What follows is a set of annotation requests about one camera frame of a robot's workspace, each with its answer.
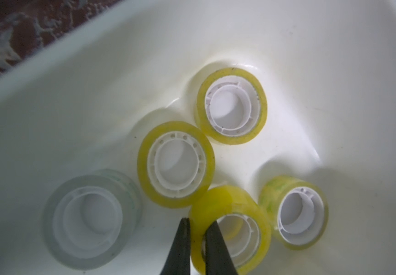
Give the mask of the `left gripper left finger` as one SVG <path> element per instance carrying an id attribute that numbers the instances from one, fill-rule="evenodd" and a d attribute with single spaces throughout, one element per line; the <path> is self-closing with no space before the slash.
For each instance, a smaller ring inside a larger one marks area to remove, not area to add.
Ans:
<path id="1" fill-rule="evenodd" d="M 191 226 L 182 218 L 160 275 L 190 275 Z"/>

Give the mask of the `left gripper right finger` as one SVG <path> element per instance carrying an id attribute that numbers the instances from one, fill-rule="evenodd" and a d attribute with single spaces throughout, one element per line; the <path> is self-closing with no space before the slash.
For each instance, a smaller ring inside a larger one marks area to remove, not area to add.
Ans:
<path id="1" fill-rule="evenodd" d="M 238 275 L 216 221 L 205 233 L 205 273 L 206 275 Z"/>

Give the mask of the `yellow tape roll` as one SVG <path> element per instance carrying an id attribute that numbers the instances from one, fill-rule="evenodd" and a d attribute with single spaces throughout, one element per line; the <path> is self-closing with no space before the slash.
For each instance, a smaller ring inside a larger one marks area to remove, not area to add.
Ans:
<path id="1" fill-rule="evenodd" d="M 171 209 L 198 201 L 209 189 L 215 167 L 208 138 L 184 121 L 165 122 L 150 130 L 137 158 L 143 191 L 154 203 Z"/>
<path id="2" fill-rule="evenodd" d="M 215 221 L 226 216 L 237 217 L 248 224 L 241 250 L 231 254 L 238 274 L 253 271 L 267 254 L 272 230 L 265 212 L 242 188 L 224 185 L 208 190 L 189 212 L 191 223 L 191 259 L 195 270 L 205 274 L 205 257 L 201 245 L 205 232 Z"/>
<path id="3" fill-rule="evenodd" d="M 267 98 L 260 81 L 242 68 L 212 72 L 199 86 L 194 120 L 216 144 L 252 141 L 267 121 Z"/>
<path id="4" fill-rule="evenodd" d="M 301 179 L 280 175 L 269 180 L 259 194 L 273 235 L 291 250 L 315 245 L 324 234 L 329 207 L 324 192 Z"/>

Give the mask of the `white plastic storage box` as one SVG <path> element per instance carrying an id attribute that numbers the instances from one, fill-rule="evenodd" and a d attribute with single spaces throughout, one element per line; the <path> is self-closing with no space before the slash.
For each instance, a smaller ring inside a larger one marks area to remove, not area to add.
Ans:
<path id="1" fill-rule="evenodd" d="M 126 1 L 0 77 L 0 275 L 73 275 L 46 248 L 43 208 L 110 168 L 137 181 L 142 139 L 193 123 L 218 69 L 268 101 L 252 141 L 215 144 L 214 186 L 253 198 L 286 174 L 324 192 L 318 243 L 277 239 L 255 275 L 396 275 L 396 1 Z"/>

